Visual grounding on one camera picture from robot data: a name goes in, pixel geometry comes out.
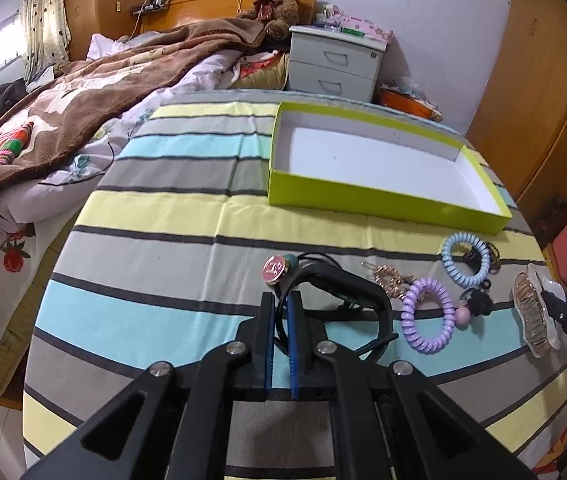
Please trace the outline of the clear rose-gold hair claw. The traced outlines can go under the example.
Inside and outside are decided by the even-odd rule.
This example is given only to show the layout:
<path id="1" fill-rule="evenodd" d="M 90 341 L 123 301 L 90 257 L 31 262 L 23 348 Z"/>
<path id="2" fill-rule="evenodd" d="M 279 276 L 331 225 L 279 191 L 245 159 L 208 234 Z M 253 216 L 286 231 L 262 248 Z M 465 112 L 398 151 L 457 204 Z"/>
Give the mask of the clear rose-gold hair claw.
<path id="1" fill-rule="evenodd" d="M 551 292 L 566 300 L 563 287 L 547 276 L 538 274 L 529 263 L 513 282 L 511 298 L 522 326 L 522 337 L 535 359 L 541 359 L 550 350 L 559 350 L 561 342 L 555 320 L 550 316 L 542 292 Z"/>

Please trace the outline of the black smart watch band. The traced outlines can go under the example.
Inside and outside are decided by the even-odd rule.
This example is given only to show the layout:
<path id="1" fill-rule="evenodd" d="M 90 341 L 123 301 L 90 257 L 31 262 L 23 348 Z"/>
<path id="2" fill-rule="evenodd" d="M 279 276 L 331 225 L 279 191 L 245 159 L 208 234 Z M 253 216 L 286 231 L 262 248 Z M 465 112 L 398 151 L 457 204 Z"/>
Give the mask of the black smart watch band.
<path id="1" fill-rule="evenodd" d="M 287 268 L 269 285 L 277 297 L 274 311 L 274 344 L 287 356 L 289 337 L 283 327 L 283 308 L 297 286 L 308 283 L 328 295 L 340 299 L 341 306 L 328 312 L 327 321 L 350 321 L 349 312 L 371 310 L 379 323 L 378 335 L 355 350 L 367 363 L 376 363 L 389 344 L 398 338 L 394 332 L 392 307 L 383 288 L 361 276 L 346 271 L 332 257 L 320 252 L 283 255 Z"/>

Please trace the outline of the rose-gold beaded hair clip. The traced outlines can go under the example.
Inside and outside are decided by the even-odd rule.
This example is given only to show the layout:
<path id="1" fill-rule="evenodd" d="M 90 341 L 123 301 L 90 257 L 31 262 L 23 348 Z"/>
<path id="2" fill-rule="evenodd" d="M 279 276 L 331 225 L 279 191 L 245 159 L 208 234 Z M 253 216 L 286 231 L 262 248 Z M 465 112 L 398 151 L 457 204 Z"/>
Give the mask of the rose-gold beaded hair clip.
<path id="1" fill-rule="evenodd" d="M 416 281 L 413 274 L 400 274 L 394 266 L 363 261 L 361 265 L 371 271 L 372 281 L 378 284 L 390 299 L 404 300 L 409 287 Z"/>

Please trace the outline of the striped tablecloth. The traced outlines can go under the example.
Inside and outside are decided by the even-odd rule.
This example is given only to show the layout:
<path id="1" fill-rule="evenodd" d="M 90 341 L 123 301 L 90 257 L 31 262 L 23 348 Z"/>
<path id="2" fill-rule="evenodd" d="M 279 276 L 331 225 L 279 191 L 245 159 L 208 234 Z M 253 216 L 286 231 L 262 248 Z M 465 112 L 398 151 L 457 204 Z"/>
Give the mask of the striped tablecloth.
<path id="1" fill-rule="evenodd" d="M 441 263 L 448 229 L 269 205 L 270 134 L 285 101 L 313 97 L 195 92 L 144 115 L 82 208 L 44 293 L 25 379 L 27 463 L 152 363 L 193 363 L 229 341 L 257 312 L 273 255 L 321 252 L 361 275 L 386 264 L 459 295 Z M 397 339 L 385 359 L 413 363 L 534 466 L 567 426 L 567 349 L 538 359 L 522 340 L 512 284 L 546 267 L 521 214 L 493 242 L 494 311 L 433 356 Z"/>

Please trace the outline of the lime green shallow box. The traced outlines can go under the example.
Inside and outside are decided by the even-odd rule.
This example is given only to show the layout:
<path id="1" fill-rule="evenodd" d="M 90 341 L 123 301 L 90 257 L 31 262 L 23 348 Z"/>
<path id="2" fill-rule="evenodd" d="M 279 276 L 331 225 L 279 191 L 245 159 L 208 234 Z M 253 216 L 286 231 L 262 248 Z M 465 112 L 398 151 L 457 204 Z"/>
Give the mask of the lime green shallow box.
<path id="1" fill-rule="evenodd" d="M 498 234 L 511 211 L 454 136 L 395 118 L 283 102 L 271 136 L 272 206 L 367 214 Z"/>

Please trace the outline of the wooden door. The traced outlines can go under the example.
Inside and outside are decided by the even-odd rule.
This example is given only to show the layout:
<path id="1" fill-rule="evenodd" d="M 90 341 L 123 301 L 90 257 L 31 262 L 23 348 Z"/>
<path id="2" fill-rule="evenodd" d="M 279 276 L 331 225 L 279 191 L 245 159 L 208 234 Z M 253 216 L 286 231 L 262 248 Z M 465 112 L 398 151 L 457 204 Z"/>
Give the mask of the wooden door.
<path id="1" fill-rule="evenodd" d="M 567 3 L 511 0 L 468 132 L 537 239 L 567 223 Z"/>

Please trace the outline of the orange basket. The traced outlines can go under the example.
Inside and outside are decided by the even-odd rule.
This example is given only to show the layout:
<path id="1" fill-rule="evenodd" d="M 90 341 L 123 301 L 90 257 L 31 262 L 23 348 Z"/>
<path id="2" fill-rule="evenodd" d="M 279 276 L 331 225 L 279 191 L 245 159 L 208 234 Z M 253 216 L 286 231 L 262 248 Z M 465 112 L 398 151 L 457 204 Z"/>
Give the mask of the orange basket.
<path id="1" fill-rule="evenodd" d="M 393 108 L 393 110 L 431 120 L 431 122 L 443 122 L 443 114 L 439 108 L 431 103 L 422 92 L 409 87 L 381 84 L 380 104 Z"/>

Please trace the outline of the white floral duvet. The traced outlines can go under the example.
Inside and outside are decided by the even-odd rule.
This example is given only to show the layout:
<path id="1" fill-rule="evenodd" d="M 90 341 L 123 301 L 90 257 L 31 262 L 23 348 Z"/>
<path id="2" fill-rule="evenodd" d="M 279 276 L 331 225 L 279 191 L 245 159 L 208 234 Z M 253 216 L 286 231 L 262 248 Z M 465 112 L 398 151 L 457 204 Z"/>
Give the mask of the white floral duvet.
<path id="1" fill-rule="evenodd" d="M 0 396 L 26 356 L 70 227 L 132 135 L 173 96 L 221 85 L 237 36 L 177 32 L 65 67 L 0 119 Z"/>

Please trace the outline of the grey drawer nightstand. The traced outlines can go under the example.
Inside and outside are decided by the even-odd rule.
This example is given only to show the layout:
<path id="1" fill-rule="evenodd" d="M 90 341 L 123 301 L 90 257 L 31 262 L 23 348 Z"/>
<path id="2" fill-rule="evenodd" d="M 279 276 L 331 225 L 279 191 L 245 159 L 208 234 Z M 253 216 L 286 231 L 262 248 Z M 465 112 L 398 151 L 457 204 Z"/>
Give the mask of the grey drawer nightstand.
<path id="1" fill-rule="evenodd" d="M 369 103 L 384 42 L 314 26 L 292 26 L 288 89 Z"/>

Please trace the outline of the brown fleece blanket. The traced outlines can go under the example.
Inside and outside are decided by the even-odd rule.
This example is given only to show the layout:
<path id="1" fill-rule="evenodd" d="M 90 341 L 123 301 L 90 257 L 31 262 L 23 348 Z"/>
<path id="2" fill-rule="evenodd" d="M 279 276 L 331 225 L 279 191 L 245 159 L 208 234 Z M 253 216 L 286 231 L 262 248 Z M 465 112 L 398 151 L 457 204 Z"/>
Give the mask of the brown fleece blanket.
<path id="1" fill-rule="evenodd" d="M 55 80 L 29 93 L 0 117 L 0 136 L 30 122 L 25 150 L 0 166 L 0 193 L 42 178 L 66 164 L 109 119 L 220 50 L 246 51 L 265 38 L 262 23 L 218 18 L 176 27 L 137 48 L 96 61 L 70 62 Z"/>

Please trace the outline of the pink floral box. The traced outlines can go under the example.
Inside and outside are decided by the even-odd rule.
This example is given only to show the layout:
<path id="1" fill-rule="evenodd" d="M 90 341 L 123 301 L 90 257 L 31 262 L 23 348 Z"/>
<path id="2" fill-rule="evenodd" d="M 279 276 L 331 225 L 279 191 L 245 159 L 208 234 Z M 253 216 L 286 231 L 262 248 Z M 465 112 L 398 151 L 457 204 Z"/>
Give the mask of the pink floral box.
<path id="1" fill-rule="evenodd" d="M 364 18 L 346 14 L 338 6 L 325 6 L 323 14 L 325 14 L 326 26 L 334 26 L 346 34 L 381 41 L 384 44 L 391 44 L 394 39 L 391 30 L 386 30 Z"/>

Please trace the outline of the brown teddy bear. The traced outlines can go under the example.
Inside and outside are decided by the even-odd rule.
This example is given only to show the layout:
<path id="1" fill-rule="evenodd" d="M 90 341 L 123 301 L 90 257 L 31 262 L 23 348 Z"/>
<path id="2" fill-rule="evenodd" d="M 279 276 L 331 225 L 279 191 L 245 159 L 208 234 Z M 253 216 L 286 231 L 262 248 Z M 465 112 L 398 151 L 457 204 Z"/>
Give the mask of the brown teddy bear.
<path id="1" fill-rule="evenodd" d="M 266 35 L 278 41 L 287 39 L 290 27 L 300 23 L 297 0 L 253 0 L 251 9 L 238 16 L 261 22 Z"/>

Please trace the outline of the wooden headboard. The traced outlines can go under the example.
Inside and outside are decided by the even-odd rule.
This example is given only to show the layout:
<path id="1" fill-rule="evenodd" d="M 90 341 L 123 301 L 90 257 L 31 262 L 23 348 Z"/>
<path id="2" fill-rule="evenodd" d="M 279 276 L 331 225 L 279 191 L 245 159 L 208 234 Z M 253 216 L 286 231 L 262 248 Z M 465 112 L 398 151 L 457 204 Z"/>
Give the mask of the wooden headboard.
<path id="1" fill-rule="evenodd" d="M 317 0 L 295 0 L 299 6 L 300 23 L 312 24 Z M 214 18 L 232 18 L 250 9 L 253 0 L 169 0 L 161 10 L 142 15 L 140 32 L 167 32 L 169 29 Z"/>

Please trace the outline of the dotted curtain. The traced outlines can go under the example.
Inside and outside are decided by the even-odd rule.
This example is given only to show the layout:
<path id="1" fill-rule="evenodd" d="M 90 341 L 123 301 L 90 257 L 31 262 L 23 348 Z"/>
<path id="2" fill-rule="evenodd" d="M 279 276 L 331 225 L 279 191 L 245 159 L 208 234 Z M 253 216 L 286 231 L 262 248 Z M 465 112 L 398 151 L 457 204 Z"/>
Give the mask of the dotted curtain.
<path id="1" fill-rule="evenodd" d="M 72 36 L 64 0 L 20 0 L 18 15 L 25 32 L 25 79 L 32 82 L 49 66 L 68 60 Z"/>

